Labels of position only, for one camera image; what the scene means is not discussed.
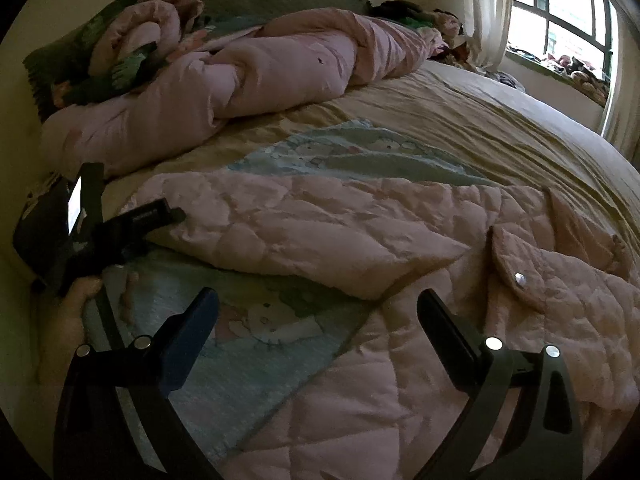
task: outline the white curtain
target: white curtain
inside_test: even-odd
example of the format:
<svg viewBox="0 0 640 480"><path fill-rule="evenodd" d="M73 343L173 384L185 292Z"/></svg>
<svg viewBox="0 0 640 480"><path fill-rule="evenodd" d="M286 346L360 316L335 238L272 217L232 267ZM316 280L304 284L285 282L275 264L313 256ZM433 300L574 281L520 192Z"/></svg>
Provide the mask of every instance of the white curtain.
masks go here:
<svg viewBox="0 0 640 480"><path fill-rule="evenodd" d="M477 67L489 72L498 69L509 35L513 0L465 0L466 33L472 36Z"/></svg>
<svg viewBox="0 0 640 480"><path fill-rule="evenodd" d="M613 59L615 72L604 113L602 136L639 169L640 48L622 18L618 19L617 38Z"/></svg>

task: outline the smartphone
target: smartphone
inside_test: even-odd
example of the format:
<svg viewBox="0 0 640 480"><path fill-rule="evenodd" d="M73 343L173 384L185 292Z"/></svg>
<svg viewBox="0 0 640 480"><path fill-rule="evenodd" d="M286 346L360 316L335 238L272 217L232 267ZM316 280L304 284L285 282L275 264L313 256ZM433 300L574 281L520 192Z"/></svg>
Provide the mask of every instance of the smartphone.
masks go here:
<svg viewBox="0 0 640 480"><path fill-rule="evenodd" d="M80 190L82 187L82 177L78 178L76 185L74 186L74 190L71 192L71 198L69 199L67 205L67 227L68 234L71 236L72 231L74 230L74 226L78 221L78 217L80 216L80 211L82 207L80 205Z"/></svg>

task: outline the finger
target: finger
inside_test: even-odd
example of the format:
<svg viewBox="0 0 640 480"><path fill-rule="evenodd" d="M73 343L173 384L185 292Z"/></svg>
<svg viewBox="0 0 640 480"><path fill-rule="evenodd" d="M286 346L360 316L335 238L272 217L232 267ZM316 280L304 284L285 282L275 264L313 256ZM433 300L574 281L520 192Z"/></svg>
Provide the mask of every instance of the finger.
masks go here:
<svg viewBox="0 0 640 480"><path fill-rule="evenodd" d="M60 303L60 313L64 316L80 317L84 304L102 288L102 280L94 276L78 278Z"/></svg>

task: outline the pink blanket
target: pink blanket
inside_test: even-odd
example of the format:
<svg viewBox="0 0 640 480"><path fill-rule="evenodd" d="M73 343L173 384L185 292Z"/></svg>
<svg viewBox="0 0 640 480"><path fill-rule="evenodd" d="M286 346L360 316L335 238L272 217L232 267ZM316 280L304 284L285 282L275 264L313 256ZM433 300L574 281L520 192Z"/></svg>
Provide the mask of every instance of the pink blanket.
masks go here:
<svg viewBox="0 0 640 480"><path fill-rule="evenodd" d="M425 288L511 348L561 349L580 403L585 474L638 404L638 270L619 238L553 193L218 170L158 174L126 207L160 197L187 213L164 245L381 305L350 348L225 463L226 478L413 478L467 398L417 322ZM498 420L481 463L508 420Z"/></svg>
<svg viewBox="0 0 640 480"><path fill-rule="evenodd" d="M114 62L111 36L139 45L151 34L163 52L175 44L180 20L155 16L168 5L142 2L138 12L128 7L111 25L108 41L98 42L92 67L104 71ZM43 126L42 152L68 178L84 162L103 162L107 177L127 174L199 146L230 118L323 102L348 85L405 75L428 50L407 28L347 10L288 14L217 54L179 57L140 94L58 111Z"/></svg>

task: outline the green pillow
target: green pillow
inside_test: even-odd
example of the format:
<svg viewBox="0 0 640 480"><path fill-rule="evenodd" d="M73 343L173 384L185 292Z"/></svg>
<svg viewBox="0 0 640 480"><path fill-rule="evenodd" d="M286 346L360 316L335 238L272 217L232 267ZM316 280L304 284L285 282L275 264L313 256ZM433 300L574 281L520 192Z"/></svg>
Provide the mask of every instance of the green pillow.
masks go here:
<svg viewBox="0 0 640 480"><path fill-rule="evenodd" d="M115 0L81 27L53 43L31 52L23 61L31 89L38 105L40 120L45 121L57 108L53 104L51 86L70 81L82 84L88 78L88 67L95 43L115 17L138 0ZM236 16L275 18L298 10L338 7L367 14L369 0L202 0L208 20L226 22Z"/></svg>

